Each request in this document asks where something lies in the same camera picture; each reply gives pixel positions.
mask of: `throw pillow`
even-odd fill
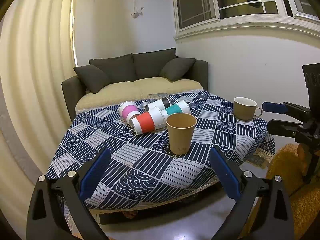
[[[90,59],[89,63],[106,73],[111,83],[137,80],[132,54],[114,58]]]
[[[178,57],[170,60],[161,70],[159,76],[176,81],[182,78],[195,63],[195,58]]]
[[[158,77],[164,65],[176,57],[176,48],[133,54],[138,79]]]
[[[80,80],[94,94],[98,93],[101,88],[110,84],[110,78],[94,65],[75,67],[73,69]]]

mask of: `white window frame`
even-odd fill
[[[316,23],[320,23],[320,20],[317,16],[299,12],[295,0],[289,0],[289,3],[291,6],[291,9],[292,9],[292,13],[293,13],[294,18],[304,19],[304,20],[309,20],[309,21],[313,21]]]
[[[239,29],[249,27],[263,27],[263,28],[277,28],[277,29],[289,29],[296,30],[302,33],[307,33],[312,36],[320,38],[320,24],[318,18],[314,19],[314,16],[299,13],[298,10],[294,13],[294,17],[289,17],[284,5],[283,0],[274,0],[278,9],[278,14],[251,14],[243,16],[229,17],[220,19],[220,10],[228,7],[239,6],[242,4],[249,4],[252,2],[245,2],[241,4],[235,4],[224,8],[219,8],[218,0],[213,0],[215,9],[215,18],[205,20],[180,29],[179,13],[177,8],[177,0],[173,0],[174,19],[176,27],[175,40],[179,40],[185,37],[198,35],[201,33],[208,33],[213,31],[221,31],[226,29]],[[296,8],[294,0],[289,0],[291,8]]]

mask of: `brown fluffy rug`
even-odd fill
[[[291,195],[295,239],[303,236],[320,210],[320,178],[315,177],[310,184],[304,185],[302,176],[305,171],[306,162],[301,145],[298,147],[298,145],[287,144],[272,159],[266,175],[267,179],[272,179],[275,175],[281,176],[289,196]],[[259,203],[250,215],[242,236],[249,233]]]

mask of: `blue and white patterned tablecloth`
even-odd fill
[[[135,135],[119,116],[119,105],[80,113],[63,137],[51,162],[49,179],[77,170],[107,146],[111,162],[88,208],[126,210],[146,207],[190,193],[215,176],[208,159],[217,145],[238,165],[257,147],[274,154],[274,139],[262,119],[241,121],[233,115],[233,104],[203,90],[170,95],[171,104],[186,101],[197,125],[190,150],[174,155],[169,149],[167,129]],[[135,101],[144,112],[147,100]]]

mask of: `sofa armrest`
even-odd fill
[[[61,86],[70,119],[73,121],[76,117],[76,104],[85,95],[86,86],[79,80],[78,76],[66,79]]]
[[[199,82],[203,89],[208,91],[208,63],[206,61],[196,59],[194,65],[183,77]]]

